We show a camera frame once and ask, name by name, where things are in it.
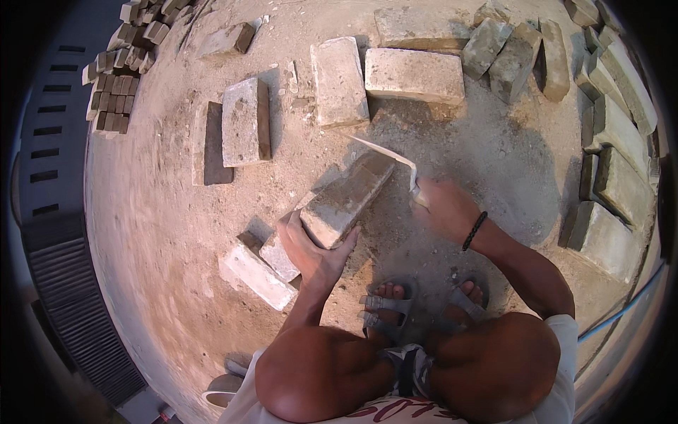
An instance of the hand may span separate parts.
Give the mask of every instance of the hand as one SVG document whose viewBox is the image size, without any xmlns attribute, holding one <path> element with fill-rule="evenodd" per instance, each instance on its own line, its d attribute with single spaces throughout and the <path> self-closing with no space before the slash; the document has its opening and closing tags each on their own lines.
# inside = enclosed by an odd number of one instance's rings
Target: hand
<svg viewBox="0 0 678 424">
<path fill-rule="evenodd" d="M 462 244 L 480 216 L 471 195 L 452 181 L 436 182 L 425 176 L 417 185 L 428 199 L 428 209 L 410 201 L 414 218 L 451 242 Z"/>
<path fill-rule="evenodd" d="M 287 257 L 302 276 L 302 288 L 318 290 L 329 296 L 334 284 L 339 281 L 346 260 L 358 241 L 360 227 L 353 227 L 344 243 L 336 249 L 326 250 L 316 246 L 301 225 L 301 209 L 293 210 L 280 218 L 278 234 Z"/>
</svg>

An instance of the trowel handle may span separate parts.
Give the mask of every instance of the trowel handle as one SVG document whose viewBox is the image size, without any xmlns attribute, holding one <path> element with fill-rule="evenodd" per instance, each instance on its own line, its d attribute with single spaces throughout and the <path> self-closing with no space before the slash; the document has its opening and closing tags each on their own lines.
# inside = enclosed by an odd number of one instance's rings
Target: trowel handle
<svg viewBox="0 0 678 424">
<path fill-rule="evenodd" d="M 412 198 L 417 204 L 420 204 L 421 206 L 424 206 L 426 209 L 428 209 L 428 199 L 424 195 L 424 192 L 421 191 L 419 186 L 415 186 L 414 190 L 412 190 Z"/>
</svg>

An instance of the slipper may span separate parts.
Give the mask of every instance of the slipper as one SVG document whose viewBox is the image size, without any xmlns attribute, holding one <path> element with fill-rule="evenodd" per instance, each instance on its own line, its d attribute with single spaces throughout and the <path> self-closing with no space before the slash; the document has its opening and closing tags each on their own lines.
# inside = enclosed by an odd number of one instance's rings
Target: slipper
<svg viewBox="0 0 678 424">
<path fill-rule="evenodd" d="M 477 303 L 474 303 L 462 291 L 461 286 L 467 281 L 472 281 L 475 284 L 472 278 L 466 278 L 463 282 L 455 284 L 454 288 L 452 288 L 452 292 L 447 298 L 447 304 L 445 305 L 445 308 L 443 308 L 443 311 L 440 313 L 440 315 L 438 315 L 438 318 L 434 322 L 434 325 L 439 330 L 456 333 L 465 331 L 467 329 L 466 324 L 459 324 L 458 322 L 443 316 L 445 310 L 447 309 L 447 305 L 454 305 L 463 309 L 474 322 L 480 322 L 484 319 L 486 312 L 485 308 L 481 305 L 478 305 Z"/>
<path fill-rule="evenodd" d="M 360 304 L 365 305 L 375 312 L 360 311 L 358 313 L 358 318 L 363 319 L 363 333 L 367 337 L 367 328 L 372 327 L 377 332 L 385 335 L 391 340 L 393 346 L 398 346 L 400 341 L 400 335 L 403 332 L 403 328 L 408 321 L 410 316 L 410 310 L 414 304 L 414 299 L 416 297 L 416 285 L 414 282 L 393 282 L 394 286 L 402 286 L 405 290 L 405 294 L 402 299 L 389 299 L 381 296 L 376 296 L 372 294 L 381 284 L 368 290 L 367 296 L 362 296 L 360 298 Z M 379 319 L 379 315 L 376 313 L 379 309 L 389 309 L 391 311 L 396 311 L 401 313 L 401 317 L 398 320 L 398 324 L 392 324 L 384 322 Z"/>
</svg>

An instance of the trowel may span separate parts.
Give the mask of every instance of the trowel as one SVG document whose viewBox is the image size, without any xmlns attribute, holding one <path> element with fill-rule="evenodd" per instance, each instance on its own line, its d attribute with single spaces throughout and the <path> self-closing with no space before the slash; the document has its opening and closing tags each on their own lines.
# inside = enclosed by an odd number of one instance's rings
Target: trowel
<svg viewBox="0 0 678 424">
<path fill-rule="evenodd" d="M 406 157 L 400 156 L 398 153 L 388 150 L 386 147 L 381 147 L 379 144 L 374 144 L 372 142 L 369 142 L 367 140 L 363 140 L 362 138 L 357 138 L 348 134 L 345 134 L 344 132 L 339 132 L 339 134 L 352 138 L 353 140 L 359 141 L 363 143 L 365 146 L 376 150 L 377 152 L 384 154 L 388 157 L 392 157 L 393 159 L 397 160 L 400 163 L 404 163 L 405 165 L 409 166 L 412 169 L 412 172 L 410 173 L 410 194 L 412 195 L 412 199 L 421 206 L 424 206 L 426 209 L 428 209 L 428 199 L 424 196 L 424 193 L 422 193 L 421 189 L 417 185 L 417 165 L 413 161 L 407 159 Z"/>
</svg>

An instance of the foot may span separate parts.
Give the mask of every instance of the foot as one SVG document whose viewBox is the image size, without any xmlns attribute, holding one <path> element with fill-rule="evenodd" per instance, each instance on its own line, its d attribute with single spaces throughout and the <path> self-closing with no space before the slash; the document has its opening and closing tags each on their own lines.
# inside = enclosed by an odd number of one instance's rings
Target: foot
<svg viewBox="0 0 678 424">
<path fill-rule="evenodd" d="M 403 286 L 394 285 L 389 282 L 379 286 L 372 294 L 387 299 L 402 299 L 405 296 L 405 289 Z M 365 307 L 365 310 L 376 313 L 379 319 L 387 324 L 398 325 L 399 321 L 403 318 L 403 314 L 389 309 L 378 309 L 377 311 L 374 311 L 370 307 Z M 367 339 L 375 344 L 378 349 L 391 347 L 391 340 L 384 334 L 374 330 L 372 327 L 367 328 Z"/>
<path fill-rule="evenodd" d="M 460 289 L 462 293 L 464 293 L 466 297 L 468 297 L 476 305 L 480 305 L 483 302 L 483 291 L 480 289 L 480 286 L 477 286 L 474 282 L 464 282 Z M 475 322 L 470 316 L 468 316 L 466 311 L 457 305 L 449 304 L 441 315 L 450 321 L 456 322 L 458 324 L 464 324 L 467 328 L 471 328 L 475 325 Z M 449 337 L 449 333 L 442 332 L 436 328 L 432 329 L 429 332 L 428 338 L 426 340 L 426 352 L 434 355 L 438 346 L 440 346 L 440 344 L 442 344 Z"/>
</svg>

